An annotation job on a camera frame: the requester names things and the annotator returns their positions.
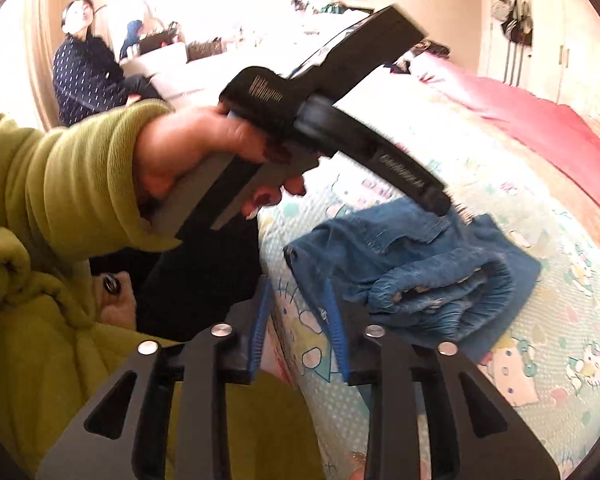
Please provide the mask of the green sleeve left forearm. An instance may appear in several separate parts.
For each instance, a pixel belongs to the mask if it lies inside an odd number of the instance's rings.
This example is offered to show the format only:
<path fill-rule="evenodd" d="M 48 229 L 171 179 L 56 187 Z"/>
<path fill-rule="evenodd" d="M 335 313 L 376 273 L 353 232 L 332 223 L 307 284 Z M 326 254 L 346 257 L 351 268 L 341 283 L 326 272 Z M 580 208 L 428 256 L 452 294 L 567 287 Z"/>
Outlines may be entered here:
<path fill-rule="evenodd" d="M 178 246 L 140 215 L 133 177 L 140 129 L 166 113 L 148 101 L 49 132 L 0 114 L 0 233 L 32 256 L 69 262 Z"/>

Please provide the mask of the person's right hand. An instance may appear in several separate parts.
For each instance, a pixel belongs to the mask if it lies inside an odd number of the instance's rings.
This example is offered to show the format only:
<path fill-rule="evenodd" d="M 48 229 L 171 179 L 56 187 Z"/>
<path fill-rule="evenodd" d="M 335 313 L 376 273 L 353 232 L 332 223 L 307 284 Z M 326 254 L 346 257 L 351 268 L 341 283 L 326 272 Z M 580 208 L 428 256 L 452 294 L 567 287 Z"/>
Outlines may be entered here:
<path fill-rule="evenodd" d="M 353 471 L 349 477 L 349 480 L 364 480 L 365 479 L 365 469 L 363 467 L 358 468 Z"/>

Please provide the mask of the person's left hand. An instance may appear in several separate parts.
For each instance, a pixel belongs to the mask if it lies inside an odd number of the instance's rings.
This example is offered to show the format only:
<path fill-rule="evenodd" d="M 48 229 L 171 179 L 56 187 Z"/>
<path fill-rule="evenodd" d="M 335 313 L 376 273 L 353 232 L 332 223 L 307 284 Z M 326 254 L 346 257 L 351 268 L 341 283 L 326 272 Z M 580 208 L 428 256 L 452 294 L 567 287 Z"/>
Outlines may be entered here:
<path fill-rule="evenodd" d="M 291 154 L 221 104 L 182 108 L 140 130 L 133 155 L 137 203 L 162 202 L 177 180 L 211 155 L 231 154 L 255 164 L 287 165 Z"/>

